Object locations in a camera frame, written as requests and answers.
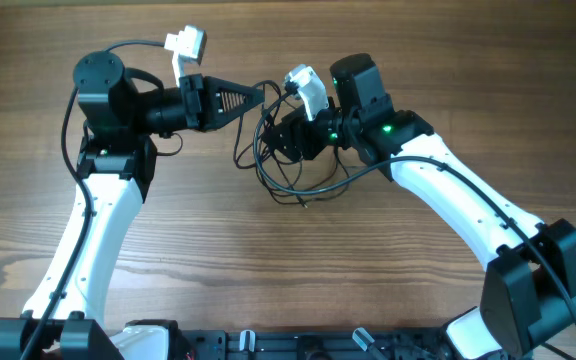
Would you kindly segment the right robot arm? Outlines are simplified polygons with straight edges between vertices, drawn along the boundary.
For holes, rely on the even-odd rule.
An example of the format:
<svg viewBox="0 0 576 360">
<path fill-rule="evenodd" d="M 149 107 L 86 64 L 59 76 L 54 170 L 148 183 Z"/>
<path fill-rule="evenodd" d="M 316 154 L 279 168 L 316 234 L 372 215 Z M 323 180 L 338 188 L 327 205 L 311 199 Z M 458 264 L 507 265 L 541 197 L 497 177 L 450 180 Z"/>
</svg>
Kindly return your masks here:
<svg viewBox="0 0 576 360">
<path fill-rule="evenodd" d="M 267 110 L 253 137 L 255 166 L 280 153 L 292 162 L 324 148 L 354 149 L 425 202 L 468 245 L 484 273 L 480 303 L 445 325 L 396 333 L 385 349 L 364 328 L 353 341 L 375 359 L 527 359 L 568 327 L 576 329 L 576 228 L 547 224 L 508 201 L 465 166 L 417 113 L 398 110 L 365 53 L 335 62 L 329 97 L 315 71 L 285 77 L 301 106 L 283 118 Z"/>
</svg>

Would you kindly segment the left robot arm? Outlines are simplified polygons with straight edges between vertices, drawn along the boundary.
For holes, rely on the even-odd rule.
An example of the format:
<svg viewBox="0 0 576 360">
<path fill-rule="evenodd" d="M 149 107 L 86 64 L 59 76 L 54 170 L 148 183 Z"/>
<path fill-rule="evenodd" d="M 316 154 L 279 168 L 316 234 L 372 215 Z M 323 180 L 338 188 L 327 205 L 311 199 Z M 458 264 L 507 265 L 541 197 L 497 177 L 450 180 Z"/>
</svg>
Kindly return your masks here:
<svg viewBox="0 0 576 360">
<path fill-rule="evenodd" d="M 0 359 L 185 359 L 192 348 L 173 320 L 105 332 L 110 280 L 154 178 L 154 137 L 220 129 L 263 92 L 198 74 L 168 88 L 109 50 L 85 55 L 73 81 L 69 103 L 85 117 L 78 158 L 67 163 L 75 201 L 40 285 L 19 316 L 0 317 Z"/>
</svg>

